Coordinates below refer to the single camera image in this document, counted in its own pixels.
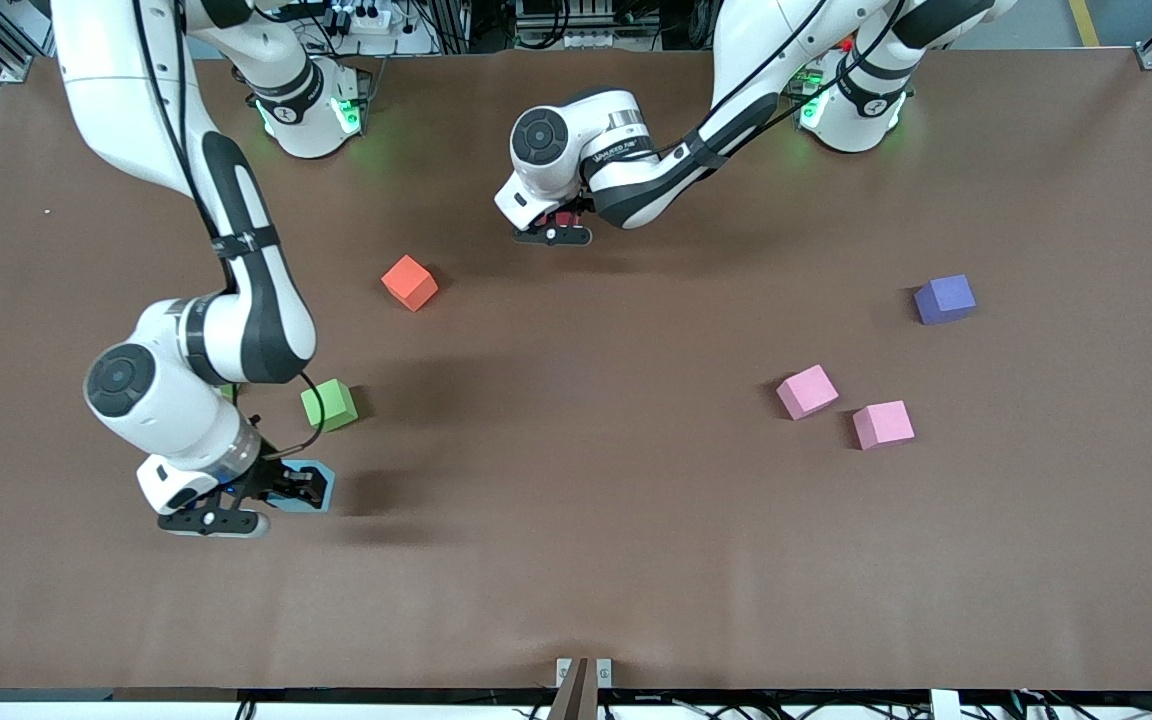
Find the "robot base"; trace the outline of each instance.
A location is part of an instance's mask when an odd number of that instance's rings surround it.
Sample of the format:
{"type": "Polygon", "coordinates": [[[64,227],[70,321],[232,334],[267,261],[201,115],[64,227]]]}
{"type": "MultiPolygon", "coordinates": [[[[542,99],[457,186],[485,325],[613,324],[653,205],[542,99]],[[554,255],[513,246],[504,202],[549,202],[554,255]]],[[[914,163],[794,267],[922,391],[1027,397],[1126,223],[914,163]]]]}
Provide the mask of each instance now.
{"type": "MultiPolygon", "coordinates": [[[[817,86],[823,86],[835,78],[838,63],[844,58],[846,53],[842,50],[832,50],[804,69],[819,73],[817,86]]],[[[864,152],[874,149],[882,142],[882,137],[896,127],[896,122],[900,122],[901,106],[905,105],[908,96],[902,94],[900,100],[892,103],[887,108],[877,109],[877,114],[872,118],[864,118],[835,85],[799,109],[797,123],[799,128],[817,136],[826,147],[840,152],[864,152]]]]}
{"type": "Polygon", "coordinates": [[[328,58],[316,58],[314,65],[323,70],[326,88],[298,122],[280,122],[257,105],[265,118],[265,132],[294,158],[329,156],[353,136],[362,135],[367,126],[371,73],[347,68],[328,58]]]}

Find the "orange cube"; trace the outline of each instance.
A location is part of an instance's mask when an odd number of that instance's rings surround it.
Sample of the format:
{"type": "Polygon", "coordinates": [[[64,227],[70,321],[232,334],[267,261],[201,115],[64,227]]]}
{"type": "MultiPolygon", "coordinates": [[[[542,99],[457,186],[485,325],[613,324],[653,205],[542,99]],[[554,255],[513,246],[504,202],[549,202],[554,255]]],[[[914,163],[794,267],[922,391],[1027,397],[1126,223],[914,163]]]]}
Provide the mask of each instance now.
{"type": "Polygon", "coordinates": [[[429,274],[429,270],[412,260],[410,255],[403,255],[403,258],[380,278],[380,282],[384,282],[389,294],[397,297],[397,301],[407,305],[412,313],[420,310],[420,305],[426,304],[438,291],[434,275],[429,274]]]}

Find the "blue cube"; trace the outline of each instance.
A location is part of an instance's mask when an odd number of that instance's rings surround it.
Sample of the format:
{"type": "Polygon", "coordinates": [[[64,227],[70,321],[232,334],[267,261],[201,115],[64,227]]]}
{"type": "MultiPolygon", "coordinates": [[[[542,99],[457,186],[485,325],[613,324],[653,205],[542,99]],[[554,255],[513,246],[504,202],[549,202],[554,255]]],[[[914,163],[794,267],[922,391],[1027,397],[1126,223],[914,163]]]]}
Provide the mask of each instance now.
{"type": "Polygon", "coordinates": [[[914,295],[924,325],[954,323],[972,313],[975,297],[967,275],[937,278],[914,295]]]}

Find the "pink cube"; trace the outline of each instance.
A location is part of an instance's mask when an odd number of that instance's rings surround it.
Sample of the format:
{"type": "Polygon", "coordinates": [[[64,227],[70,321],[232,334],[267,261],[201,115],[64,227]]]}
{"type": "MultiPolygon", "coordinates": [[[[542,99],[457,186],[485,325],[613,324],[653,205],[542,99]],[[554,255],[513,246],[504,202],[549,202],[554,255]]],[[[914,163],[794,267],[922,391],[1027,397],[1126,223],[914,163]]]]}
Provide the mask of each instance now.
{"type": "Polygon", "coordinates": [[[806,418],[838,400],[838,391],[833,389],[833,382],[829,382],[820,365],[813,365],[796,376],[790,376],[787,381],[781,382],[781,387],[776,388],[776,395],[781,396],[785,409],[790,411],[790,418],[795,420],[806,418]]]}
{"type": "Polygon", "coordinates": [[[856,423],[862,450],[905,445],[914,439],[914,424],[910,424],[905,402],[901,400],[863,407],[851,419],[856,423]]]}

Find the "green cube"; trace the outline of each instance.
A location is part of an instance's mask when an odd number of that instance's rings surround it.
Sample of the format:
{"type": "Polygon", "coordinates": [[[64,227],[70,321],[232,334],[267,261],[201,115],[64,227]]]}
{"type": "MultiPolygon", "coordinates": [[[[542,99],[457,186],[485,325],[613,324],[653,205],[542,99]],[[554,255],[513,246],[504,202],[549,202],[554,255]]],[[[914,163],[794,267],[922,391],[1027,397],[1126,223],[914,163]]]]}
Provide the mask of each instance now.
{"type": "MultiPolygon", "coordinates": [[[[353,395],[349,395],[347,384],[332,378],[317,388],[319,388],[319,395],[323,396],[323,409],[328,416],[328,419],[323,423],[323,432],[328,433],[334,429],[342,429],[358,419],[358,410],[353,406],[353,395]]],[[[310,427],[319,427],[319,401],[314,397],[314,392],[312,389],[302,392],[301,402],[305,404],[305,416],[310,419],[310,427]]]]}

